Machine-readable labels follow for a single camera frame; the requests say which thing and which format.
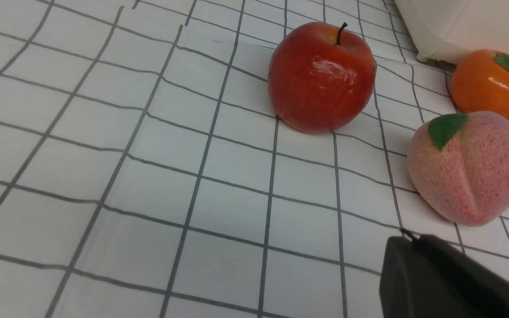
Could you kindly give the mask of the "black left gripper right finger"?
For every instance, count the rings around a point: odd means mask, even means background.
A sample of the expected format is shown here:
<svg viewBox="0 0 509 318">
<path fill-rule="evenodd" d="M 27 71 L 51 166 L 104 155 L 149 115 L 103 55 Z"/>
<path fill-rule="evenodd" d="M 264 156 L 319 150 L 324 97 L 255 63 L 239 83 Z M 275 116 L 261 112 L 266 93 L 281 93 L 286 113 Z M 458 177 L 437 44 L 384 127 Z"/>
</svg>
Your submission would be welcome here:
<svg viewBox="0 0 509 318">
<path fill-rule="evenodd" d="M 461 305 L 475 318 L 509 318 L 509 282 L 434 235 L 416 238 L 418 250 L 434 266 Z"/>
</svg>

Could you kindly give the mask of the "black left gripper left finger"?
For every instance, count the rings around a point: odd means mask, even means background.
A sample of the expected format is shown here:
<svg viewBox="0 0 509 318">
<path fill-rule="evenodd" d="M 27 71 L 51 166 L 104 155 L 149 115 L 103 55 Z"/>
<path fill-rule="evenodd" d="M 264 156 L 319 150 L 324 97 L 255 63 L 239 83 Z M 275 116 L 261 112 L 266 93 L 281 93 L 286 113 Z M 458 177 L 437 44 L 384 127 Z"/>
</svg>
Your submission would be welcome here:
<svg viewBox="0 0 509 318">
<path fill-rule="evenodd" d="M 480 265 L 444 240 L 400 229 L 389 237 L 380 274 L 380 305 L 386 318 L 478 318 Z"/>
</svg>

